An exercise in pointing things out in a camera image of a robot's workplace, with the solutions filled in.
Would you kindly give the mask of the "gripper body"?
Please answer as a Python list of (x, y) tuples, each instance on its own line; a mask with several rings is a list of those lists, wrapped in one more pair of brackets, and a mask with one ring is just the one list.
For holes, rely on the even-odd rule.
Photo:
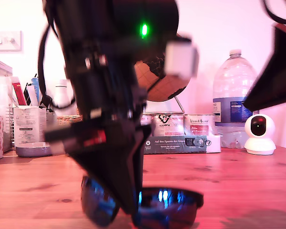
[(140, 123), (147, 91), (134, 70), (66, 71), (66, 76), (82, 120), (49, 127), (45, 141), (62, 144), (70, 155), (142, 154), (151, 126)]

